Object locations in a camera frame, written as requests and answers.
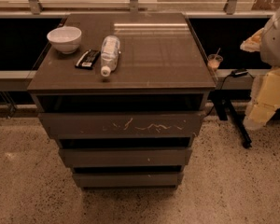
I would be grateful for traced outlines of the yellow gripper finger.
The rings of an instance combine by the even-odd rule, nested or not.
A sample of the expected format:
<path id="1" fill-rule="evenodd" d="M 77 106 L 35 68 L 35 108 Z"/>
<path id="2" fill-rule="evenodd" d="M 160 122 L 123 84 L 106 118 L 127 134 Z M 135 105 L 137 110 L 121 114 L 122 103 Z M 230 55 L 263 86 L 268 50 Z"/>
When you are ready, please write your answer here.
<path id="1" fill-rule="evenodd" d="M 256 31 L 247 40 L 243 41 L 240 45 L 240 49 L 247 52 L 260 52 L 261 36 L 263 28 Z"/>
<path id="2" fill-rule="evenodd" d="M 280 108 L 280 68 L 254 78 L 251 100 L 245 110 L 244 126 L 257 130 L 267 124 Z"/>

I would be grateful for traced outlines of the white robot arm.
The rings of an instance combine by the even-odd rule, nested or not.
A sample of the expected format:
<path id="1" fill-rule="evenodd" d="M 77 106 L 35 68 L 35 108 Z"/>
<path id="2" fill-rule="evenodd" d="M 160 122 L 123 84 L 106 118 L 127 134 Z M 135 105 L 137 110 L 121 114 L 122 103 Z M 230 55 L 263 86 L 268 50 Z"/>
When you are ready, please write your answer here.
<path id="1" fill-rule="evenodd" d="M 280 7 L 263 28 L 240 45 L 240 49 L 258 51 L 260 59 L 271 67 L 265 75 L 254 78 L 251 100 L 245 110 L 244 126 L 257 130 L 280 108 Z"/>

